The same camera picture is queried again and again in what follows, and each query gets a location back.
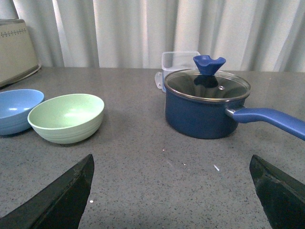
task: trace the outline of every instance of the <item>bowl rim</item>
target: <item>bowl rim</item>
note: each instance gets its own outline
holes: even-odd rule
[[[83,123],[80,123],[80,124],[77,124],[77,125],[66,126],[66,127],[59,127],[59,128],[42,127],[42,126],[35,125],[34,123],[32,123],[32,122],[30,121],[30,115],[35,111],[35,109],[36,109],[37,107],[42,106],[42,105],[44,105],[45,103],[48,103],[49,101],[52,101],[52,100],[55,100],[55,99],[58,99],[58,98],[61,98],[61,97],[68,97],[68,96],[75,96],[75,95],[89,95],[90,97],[95,97],[95,98],[97,98],[98,100],[100,100],[100,101],[102,102],[101,110],[100,110],[93,118],[87,120],[86,122],[83,122]],[[65,94],[65,95],[60,95],[60,96],[51,98],[51,99],[49,99],[49,100],[46,100],[46,101],[40,103],[39,105],[37,105],[36,107],[34,107],[34,108],[30,111],[30,113],[28,114],[28,122],[29,122],[29,124],[30,124],[33,128],[35,127],[35,128],[40,129],[40,130],[63,130],[63,129],[69,129],[69,128],[73,128],[73,127],[76,127],[76,126],[83,125],[84,123],[90,122],[91,120],[93,120],[94,118],[96,118],[97,116],[99,116],[99,115],[103,112],[104,108],[105,108],[105,103],[104,103],[104,101],[103,101],[100,97],[98,97],[98,96],[96,96],[96,95],[93,95],[93,94],[83,94],[83,93]]]
[[[15,89],[15,90],[8,90],[8,91],[0,92],[0,95],[1,95],[1,94],[13,93],[13,92],[15,92],[15,91],[35,92],[35,94],[42,95],[42,98],[39,100],[39,102],[37,102],[34,106],[30,107],[29,109],[23,110],[22,112],[19,112],[19,113],[17,113],[17,114],[11,114],[11,115],[7,115],[7,116],[2,116],[2,117],[0,117],[0,120],[1,120],[1,119],[4,119],[4,118],[9,118],[9,117],[13,117],[13,116],[17,116],[17,115],[20,115],[20,114],[29,112],[30,110],[32,110],[33,108],[35,108],[37,105],[41,104],[41,103],[43,102],[44,98],[45,98],[44,93],[41,92],[41,91],[39,91],[39,90],[36,90],[36,89]]]

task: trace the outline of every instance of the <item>blue handle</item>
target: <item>blue handle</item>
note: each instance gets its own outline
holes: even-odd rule
[[[213,60],[209,55],[195,56],[193,57],[193,60],[201,75],[214,75],[226,62],[223,57]]]
[[[263,121],[305,140],[305,122],[283,112],[269,108],[242,108],[232,118],[239,123]]]

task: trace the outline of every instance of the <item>blue silicone knob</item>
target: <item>blue silicone knob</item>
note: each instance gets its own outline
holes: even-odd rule
[[[218,69],[226,62],[225,58],[219,57],[213,60],[209,55],[200,55],[193,57],[197,68],[202,75],[214,75]]]

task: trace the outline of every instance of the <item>white curtain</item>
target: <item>white curtain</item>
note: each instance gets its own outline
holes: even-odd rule
[[[166,51],[222,70],[305,72],[305,0],[0,0],[43,66],[161,68]]]

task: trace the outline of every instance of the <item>blue saucepan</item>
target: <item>blue saucepan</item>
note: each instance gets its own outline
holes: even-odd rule
[[[232,133],[238,123],[264,121],[305,140],[305,122],[274,109],[244,107],[250,84],[217,71],[224,58],[215,61],[197,56],[194,60],[199,70],[173,72],[164,80],[165,116],[175,130],[195,138],[217,139]]]

